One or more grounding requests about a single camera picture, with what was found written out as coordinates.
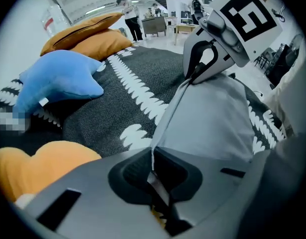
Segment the yellow pillow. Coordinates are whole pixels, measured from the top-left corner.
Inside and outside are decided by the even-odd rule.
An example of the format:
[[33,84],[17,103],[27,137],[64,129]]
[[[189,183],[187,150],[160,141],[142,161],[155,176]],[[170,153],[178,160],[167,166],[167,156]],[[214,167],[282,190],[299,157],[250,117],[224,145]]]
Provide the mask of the yellow pillow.
[[108,13],[69,27],[50,38],[43,46],[40,56],[55,50],[67,50],[89,36],[109,28],[123,16],[120,12]]
[[132,42],[119,30],[107,29],[90,36],[71,50],[101,61],[131,46]]
[[37,194],[79,165],[100,159],[95,151],[75,142],[53,141],[32,157],[17,148],[0,149],[0,187],[12,202]]

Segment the ceiling light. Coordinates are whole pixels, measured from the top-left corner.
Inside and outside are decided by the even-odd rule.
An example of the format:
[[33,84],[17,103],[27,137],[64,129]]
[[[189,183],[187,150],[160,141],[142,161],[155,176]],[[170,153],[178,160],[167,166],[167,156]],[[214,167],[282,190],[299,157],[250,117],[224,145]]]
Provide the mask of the ceiling light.
[[87,11],[85,14],[87,15],[87,14],[90,14],[90,13],[92,13],[92,12],[94,12],[94,11],[101,10],[101,9],[103,9],[103,8],[105,8],[105,6],[101,6],[101,7],[99,7],[99,8],[95,8],[95,9],[93,9],[93,10],[89,10],[89,11]]

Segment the black pants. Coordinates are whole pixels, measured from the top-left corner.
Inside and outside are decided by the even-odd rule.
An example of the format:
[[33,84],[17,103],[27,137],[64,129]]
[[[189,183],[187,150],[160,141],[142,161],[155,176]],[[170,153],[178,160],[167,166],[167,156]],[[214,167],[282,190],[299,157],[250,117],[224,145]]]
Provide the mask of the black pants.
[[137,17],[128,18],[125,20],[125,23],[131,31],[134,41],[143,40],[141,29],[137,23]]
[[194,23],[195,25],[198,25],[198,20],[196,20],[196,17],[195,17],[194,14],[192,15],[192,18],[193,18],[193,23]]

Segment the black and white marker tag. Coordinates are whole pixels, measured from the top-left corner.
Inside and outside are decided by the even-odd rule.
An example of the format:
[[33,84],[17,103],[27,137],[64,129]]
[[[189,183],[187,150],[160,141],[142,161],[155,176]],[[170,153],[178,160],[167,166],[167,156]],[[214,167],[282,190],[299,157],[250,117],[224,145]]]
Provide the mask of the black and white marker tag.
[[282,32],[263,0],[214,0],[210,6],[238,36],[250,61],[254,61]]

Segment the pixelated area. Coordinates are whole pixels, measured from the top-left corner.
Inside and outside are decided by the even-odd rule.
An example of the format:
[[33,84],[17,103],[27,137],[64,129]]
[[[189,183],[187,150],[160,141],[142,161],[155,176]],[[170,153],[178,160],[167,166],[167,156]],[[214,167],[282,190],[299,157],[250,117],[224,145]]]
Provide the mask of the pixelated area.
[[0,108],[0,130],[24,133],[30,126],[30,116],[18,113],[11,108]]

